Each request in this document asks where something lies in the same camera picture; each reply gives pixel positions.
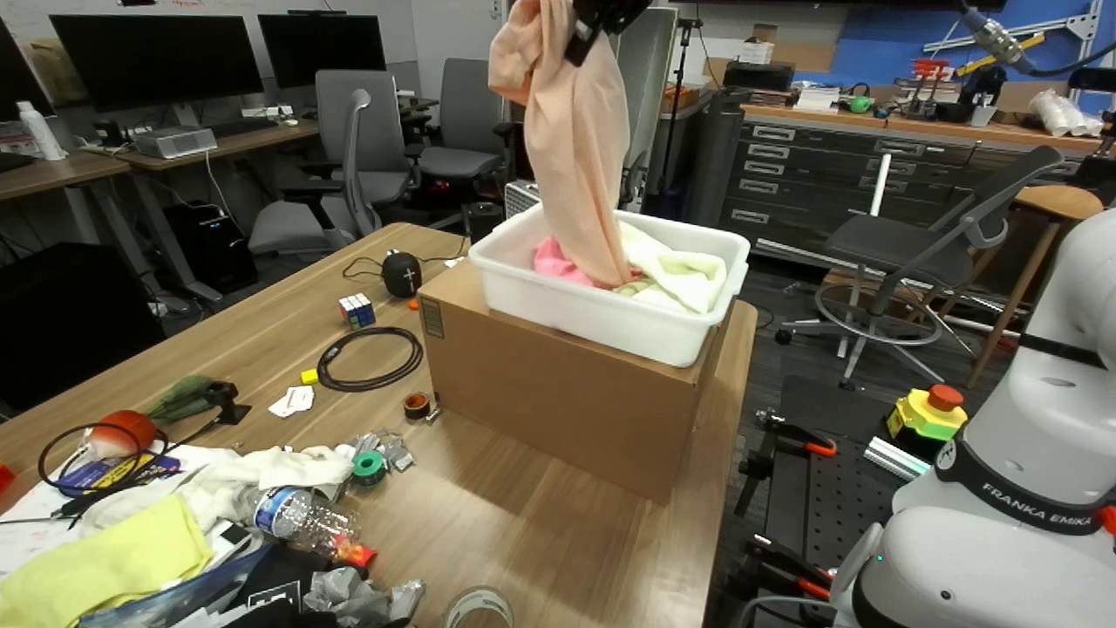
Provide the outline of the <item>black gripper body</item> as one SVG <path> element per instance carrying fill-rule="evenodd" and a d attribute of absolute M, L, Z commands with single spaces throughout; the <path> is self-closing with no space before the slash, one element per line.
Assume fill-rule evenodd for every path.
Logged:
<path fill-rule="evenodd" d="M 621 36 L 652 0 L 570 0 L 564 60 L 583 67 L 598 36 Z"/>

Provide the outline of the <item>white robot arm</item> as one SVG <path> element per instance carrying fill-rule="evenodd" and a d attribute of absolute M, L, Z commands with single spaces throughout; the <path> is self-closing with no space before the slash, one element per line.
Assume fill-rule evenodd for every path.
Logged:
<path fill-rule="evenodd" d="M 1116 212 L 1076 224 L 1014 358 L 836 564 L 834 628 L 1116 628 Z"/>

